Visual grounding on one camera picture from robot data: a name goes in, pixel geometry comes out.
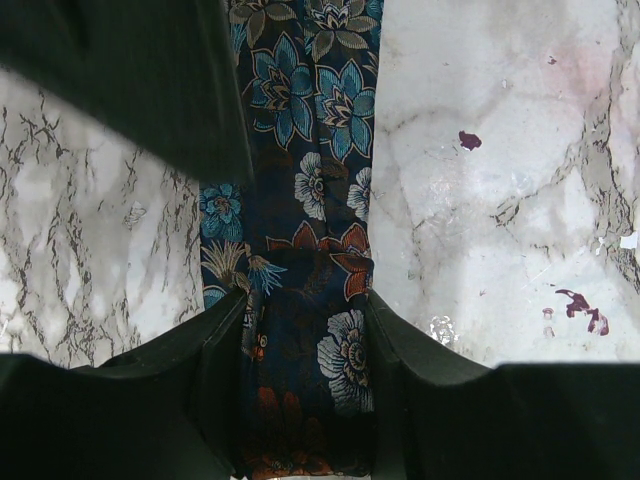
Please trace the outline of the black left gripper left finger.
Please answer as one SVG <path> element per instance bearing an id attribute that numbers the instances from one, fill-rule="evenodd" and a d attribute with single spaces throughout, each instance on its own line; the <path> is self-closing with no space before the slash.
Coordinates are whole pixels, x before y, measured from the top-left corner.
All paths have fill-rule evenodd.
<path id="1" fill-rule="evenodd" d="M 93 399 L 85 425 L 100 479 L 227 479 L 232 465 L 236 348 L 247 304 L 234 290 L 213 307 L 98 367 L 75 374 Z"/>

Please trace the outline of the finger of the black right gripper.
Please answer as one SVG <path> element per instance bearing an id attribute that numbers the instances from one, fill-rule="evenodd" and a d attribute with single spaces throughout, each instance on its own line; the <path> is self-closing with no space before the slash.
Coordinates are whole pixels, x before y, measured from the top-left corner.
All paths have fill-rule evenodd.
<path id="1" fill-rule="evenodd" d="M 1 61 L 196 180 L 253 178 L 219 1 L 5 1 Z"/>

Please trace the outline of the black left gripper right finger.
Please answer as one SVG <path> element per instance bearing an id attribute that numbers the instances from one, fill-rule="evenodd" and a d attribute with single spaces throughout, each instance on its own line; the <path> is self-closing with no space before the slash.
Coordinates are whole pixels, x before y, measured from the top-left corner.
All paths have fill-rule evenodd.
<path id="1" fill-rule="evenodd" d="M 496 479 L 500 379 L 396 314 L 365 311 L 378 440 L 375 479 Z"/>

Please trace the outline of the navy floral necktie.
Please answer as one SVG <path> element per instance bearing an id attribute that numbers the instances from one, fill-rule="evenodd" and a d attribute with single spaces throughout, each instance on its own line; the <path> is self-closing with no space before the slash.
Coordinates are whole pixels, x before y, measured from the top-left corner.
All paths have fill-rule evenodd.
<path id="1" fill-rule="evenodd" d="M 239 479 L 364 477 L 380 1 L 229 1 L 255 182 L 200 189 L 204 303 L 247 295 Z"/>

